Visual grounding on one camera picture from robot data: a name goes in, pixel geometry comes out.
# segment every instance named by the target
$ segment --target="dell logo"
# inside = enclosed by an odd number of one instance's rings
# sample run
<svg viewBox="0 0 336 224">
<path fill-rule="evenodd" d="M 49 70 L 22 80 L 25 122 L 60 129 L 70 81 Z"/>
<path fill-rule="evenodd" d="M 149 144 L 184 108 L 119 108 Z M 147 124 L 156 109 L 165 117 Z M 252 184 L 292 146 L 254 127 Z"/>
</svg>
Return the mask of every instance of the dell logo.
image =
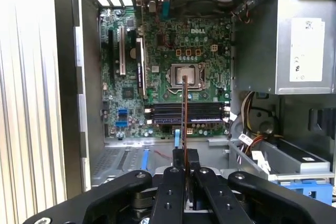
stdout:
<svg viewBox="0 0 336 224">
<path fill-rule="evenodd" d="M 192 34 L 204 34 L 205 30 L 204 29 L 191 29 L 190 32 Z"/>
</svg>

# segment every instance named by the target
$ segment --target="cpu socket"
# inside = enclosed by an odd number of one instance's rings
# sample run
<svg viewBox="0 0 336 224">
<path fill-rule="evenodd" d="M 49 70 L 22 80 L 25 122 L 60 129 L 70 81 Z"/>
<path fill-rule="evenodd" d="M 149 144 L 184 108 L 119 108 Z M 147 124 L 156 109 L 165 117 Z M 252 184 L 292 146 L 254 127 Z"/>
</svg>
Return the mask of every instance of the cpu socket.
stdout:
<svg viewBox="0 0 336 224">
<path fill-rule="evenodd" d="M 181 89 L 183 76 L 188 77 L 188 89 L 203 90 L 205 87 L 205 63 L 172 64 L 166 74 L 166 79 L 170 83 L 171 89 Z"/>
</svg>

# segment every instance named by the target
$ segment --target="motherboard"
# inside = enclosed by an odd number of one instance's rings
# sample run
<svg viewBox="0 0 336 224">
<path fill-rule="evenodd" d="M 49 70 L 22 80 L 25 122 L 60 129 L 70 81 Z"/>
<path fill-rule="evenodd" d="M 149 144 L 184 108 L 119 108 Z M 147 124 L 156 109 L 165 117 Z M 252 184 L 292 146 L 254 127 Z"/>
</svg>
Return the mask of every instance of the motherboard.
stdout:
<svg viewBox="0 0 336 224">
<path fill-rule="evenodd" d="M 231 19 L 169 19 L 103 9 L 101 116 L 105 137 L 173 137 L 183 76 L 190 137 L 223 135 L 230 111 Z"/>
</svg>

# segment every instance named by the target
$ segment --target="blue sata port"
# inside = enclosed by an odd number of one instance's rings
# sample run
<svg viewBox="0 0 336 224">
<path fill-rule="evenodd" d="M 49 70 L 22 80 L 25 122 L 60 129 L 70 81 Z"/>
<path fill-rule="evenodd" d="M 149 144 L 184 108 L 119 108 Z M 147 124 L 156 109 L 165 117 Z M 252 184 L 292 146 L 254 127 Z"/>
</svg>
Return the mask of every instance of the blue sata port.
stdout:
<svg viewBox="0 0 336 224">
<path fill-rule="evenodd" d="M 118 115 L 127 115 L 128 109 L 118 109 Z"/>
<path fill-rule="evenodd" d="M 119 122 L 116 122 L 115 123 L 116 125 L 116 127 L 127 127 L 128 126 L 128 123 L 127 123 L 127 121 L 119 121 Z"/>
</svg>

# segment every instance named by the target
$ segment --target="power supply label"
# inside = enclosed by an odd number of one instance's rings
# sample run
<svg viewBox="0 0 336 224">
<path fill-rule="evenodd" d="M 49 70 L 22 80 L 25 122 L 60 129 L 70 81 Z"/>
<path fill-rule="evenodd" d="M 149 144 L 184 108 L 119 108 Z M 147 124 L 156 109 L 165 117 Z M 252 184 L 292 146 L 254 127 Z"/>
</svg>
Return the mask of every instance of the power supply label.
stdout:
<svg viewBox="0 0 336 224">
<path fill-rule="evenodd" d="M 322 81 L 324 26 L 321 18 L 292 18 L 289 81 Z"/>
</svg>

